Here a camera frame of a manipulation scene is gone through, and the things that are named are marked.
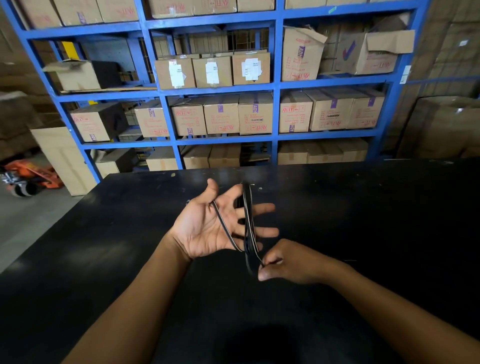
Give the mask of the person's left forearm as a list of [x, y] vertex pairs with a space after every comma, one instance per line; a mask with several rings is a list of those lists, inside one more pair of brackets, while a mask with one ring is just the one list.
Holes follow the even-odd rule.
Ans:
[[128, 288], [87, 329], [61, 364], [149, 364], [190, 263], [168, 231]]

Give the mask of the rows of brown cardboard boxes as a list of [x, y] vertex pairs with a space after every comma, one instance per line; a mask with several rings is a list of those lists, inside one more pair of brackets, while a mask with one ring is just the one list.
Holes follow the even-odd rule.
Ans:
[[[286, 0], [285, 9], [303, 9], [366, 3], [367, 0], [320, 0], [306, 5], [301, 0]], [[271, 11], [275, 0], [148, 0], [154, 19]], [[23, 10], [27, 30], [134, 22], [139, 20], [134, 0], [17, 0]], [[366, 76], [394, 70], [401, 55], [411, 54], [417, 32], [407, 28], [410, 12], [392, 15], [362, 15], [331, 19], [308, 19], [286, 23], [283, 29], [285, 52], [281, 58], [282, 81], [314, 80], [316, 76], [349, 74]], [[43, 62], [42, 71], [50, 76], [61, 95], [77, 92], [123, 91], [153, 84], [157, 75], [161, 90], [184, 88], [227, 88], [271, 82], [272, 54], [269, 26], [225, 30], [173, 33], [169, 51], [167, 37], [153, 34], [156, 71], [148, 61], [140, 36], [113, 35], [107, 39], [82, 36], [77, 51], [81, 60], [68, 59], [62, 41], [55, 45], [62, 55], [57, 58], [48, 40], [33, 40], [33, 48]], [[280, 96], [279, 132], [302, 133], [312, 137], [320, 132], [359, 131], [375, 128], [380, 112], [386, 111], [384, 84], [315, 87], [284, 90]], [[174, 136], [167, 129], [166, 116], [171, 110], [179, 139], [188, 137], [245, 137], [273, 131], [273, 94], [219, 93], [198, 96], [167, 96], [164, 109], [157, 98], [140, 101], [88, 101], [86, 106], [66, 102], [64, 107], [83, 142], [159, 141]], [[333, 137], [318, 139], [357, 138]], [[373, 148], [369, 137], [368, 151]], [[169, 146], [92, 149], [91, 152], [131, 153], [149, 149], [146, 158], [151, 171], [183, 169], [187, 150], [231, 151], [232, 144], [184, 144], [178, 147], [182, 163], [177, 163]], [[267, 152], [272, 154], [272, 144]], [[97, 167], [107, 163], [93, 161]], [[103, 178], [108, 171], [99, 171]]]

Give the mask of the blue metal shelf rack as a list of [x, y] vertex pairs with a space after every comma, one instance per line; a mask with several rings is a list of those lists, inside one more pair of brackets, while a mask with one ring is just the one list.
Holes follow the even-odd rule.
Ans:
[[[387, 0], [380, 2], [372, 2], [367, 0], [366, 3], [342, 4], [335, 6], [325, 6], [316, 8], [302, 8], [302, 9], [286, 9], [286, 0], [275, 0], [274, 10], [253, 11], [243, 13], [224, 13], [213, 15], [200, 15], [190, 17], [177, 17], [154, 19], [151, 15], [151, 7], [148, 0], [133, 0], [135, 6], [141, 6], [137, 10], [139, 20], [116, 23], [103, 23], [94, 25], [80, 25], [69, 27], [45, 28], [27, 30], [24, 25], [24, 15], [20, 15], [24, 11], [20, 9], [17, 0], [0, 0], [7, 19], [12, 25], [16, 35], [25, 51], [30, 58], [35, 70], [42, 80], [48, 94], [50, 95], [57, 111], [70, 132], [76, 147], [79, 149], [84, 163], [89, 172], [92, 174], [95, 184], [101, 182], [102, 177], [93, 159], [90, 151], [92, 149], [128, 149], [128, 148], [154, 148], [172, 147], [177, 163], [182, 163], [179, 152], [180, 145], [196, 145], [196, 144], [225, 144], [225, 143], [240, 143], [240, 142], [270, 142], [272, 145], [271, 163], [277, 164], [278, 159], [278, 142], [284, 140], [304, 140], [304, 139], [318, 139], [318, 138], [333, 138], [333, 137], [372, 137], [372, 149], [367, 154], [367, 159], [374, 159], [379, 156], [381, 146], [387, 133], [387, 127], [390, 122], [387, 121], [387, 112], [393, 112], [394, 107], [399, 100], [400, 91], [403, 82], [406, 81], [407, 75], [401, 75], [409, 63], [411, 63], [412, 55], [401, 55], [396, 61], [392, 72], [351, 76], [347, 73], [340, 73], [337, 75], [321, 75], [316, 76], [314, 80], [302, 79], [300, 81], [282, 81], [281, 80], [281, 66], [283, 61], [281, 58], [286, 50], [283, 45], [283, 29], [286, 24], [292, 21], [297, 23], [298, 20], [308, 19], [335, 19], [342, 16], [346, 17], [360, 17], [368, 15], [393, 15], [394, 13], [410, 13], [410, 19], [407, 23], [407, 28], [412, 31], [419, 32], [423, 27], [428, 12], [428, 7], [431, 0]], [[155, 87], [148, 83], [146, 86], [133, 87], [134, 82], [130, 82], [129, 87], [123, 91], [99, 91], [99, 92], [77, 92], [60, 94], [56, 91], [53, 82], [44, 71], [42, 71], [43, 61], [38, 52], [33, 48], [33, 40], [47, 40], [53, 47], [57, 58], [62, 55], [55, 45], [57, 40], [73, 41], [74, 47], [78, 48], [81, 37], [91, 39], [100, 39], [103, 41], [109, 35], [128, 36], [131, 39], [133, 36], [139, 36], [145, 45], [148, 55], [148, 61], [154, 72], [157, 67], [154, 65], [153, 58], [156, 57], [156, 51], [153, 46], [153, 34], [167, 37], [169, 51], [173, 48], [173, 34], [176, 30], [178, 33], [186, 31], [211, 31], [219, 25], [224, 25], [225, 30], [242, 30], [248, 27], [261, 28], [269, 26], [269, 46], [268, 50], [271, 52], [273, 60], [271, 61], [271, 82], [262, 83], [258, 85], [234, 85], [220, 88], [184, 88], [176, 90], [161, 90], [159, 79], [154, 75]], [[320, 132], [313, 132], [312, 136], [307, 136], [306, 132], [279, 132], [279, 115], [280, 115], [280, 96], [281, 91], [296, 90], [307, 88], [332, 88], [344, 86], [361, 86], [361, 85], [385, 85], [386, 90], [386, 111], [380, 112], [380, 120], [375, 128], [367, 128], [359, 131], [328, 131], [326, 136], [321, 136]], [[135, 142], [120, 142], [117, 137], [114, 142], [83, 142], [80, 140], [80, 133], [72, 119], [67, 114], [67, 109], [64, 106], [66, 102], [76, 102], [80, 106], [87, 106], [88, 101], [140, 101], [159, 99], [164, 109], [168, 107], [167, 96], [202, 96], [213, 95], [219, 93], [259, 93], [271, 91], [273, 94], [273, 131], [270, 133], [253, 134], [252, 136], [225, 136], [225, 137], [207, 137], [203, 136], [200, 139], [189, 136], [184, 142], [179, 138], [178, 132], [175, 130], [172, 120], [171, 110], [168, 110], [166, 115], [167, 129], [173, 136], [169, 139], [162, 139], [159, 141], [135, 141]]]

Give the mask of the yellow sign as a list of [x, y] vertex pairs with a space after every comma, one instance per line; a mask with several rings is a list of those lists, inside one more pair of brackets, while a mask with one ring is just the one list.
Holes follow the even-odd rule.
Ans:
[[62, 41], [61, 43], [68, 59], [81, 60], [81, 57], [77, 51], [76, 44], [74, 42]]

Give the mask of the tall plain beige carton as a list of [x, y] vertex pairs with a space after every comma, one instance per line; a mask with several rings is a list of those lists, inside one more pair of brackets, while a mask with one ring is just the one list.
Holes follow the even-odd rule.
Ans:
[[41, 151], [73, 196], [85, 196], [97, 182], [65, 126], [30, 130]]

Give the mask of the person's right forearm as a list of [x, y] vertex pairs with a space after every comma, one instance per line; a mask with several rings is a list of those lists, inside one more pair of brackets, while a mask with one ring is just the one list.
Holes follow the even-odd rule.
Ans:
[[409, 364], [480, 364], [480, 341], [332, 259], [328, 283]]

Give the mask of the dim stack of brown cartons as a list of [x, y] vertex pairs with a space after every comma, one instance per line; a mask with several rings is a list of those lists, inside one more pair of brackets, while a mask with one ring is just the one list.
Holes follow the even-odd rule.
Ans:
[[37, 148], [31, 130], [64, 126], [0, 6], [0, 161]]

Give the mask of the orange pallet jack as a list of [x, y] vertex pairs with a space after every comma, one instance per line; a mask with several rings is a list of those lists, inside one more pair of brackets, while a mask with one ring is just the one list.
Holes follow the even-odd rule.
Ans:
[[15, 197], [27, 198], [44, 189], [60, 189], [63, 181], [53, 167], [39, 167], [27, 159], [0, 166], [0, 180]]

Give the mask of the wrapped stack of large cartons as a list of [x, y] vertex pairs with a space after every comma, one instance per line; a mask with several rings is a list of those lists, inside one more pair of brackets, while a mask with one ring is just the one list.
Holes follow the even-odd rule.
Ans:
[[457, 157], [480, 148], [480, 0], [429, 0], [381, 153]]

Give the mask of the person's right hand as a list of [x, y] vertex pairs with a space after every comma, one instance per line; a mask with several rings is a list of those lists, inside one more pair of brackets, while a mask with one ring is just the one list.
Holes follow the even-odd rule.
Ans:
[[288, 239], [279, 240], [264, 255], [262, 266], [268, 264], [284, 264], [284, 279], [297, 284], [328, 284], [344, 267], [342, 262]]

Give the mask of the person's left hand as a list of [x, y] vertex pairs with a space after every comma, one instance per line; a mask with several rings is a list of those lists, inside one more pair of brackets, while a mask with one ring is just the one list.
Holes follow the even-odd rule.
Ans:
[[176, 218], [161, 243], [176, 248], [187, 260], [205, 257], [223, 249], [240, 250], [240, 241], [251, 237], [274, 238], [275, 227], [254, 227], [252, 218], [238, 219], [234, 202], [243, 197], [242, 184], [233, 185], [210, 204], [191, 199]]

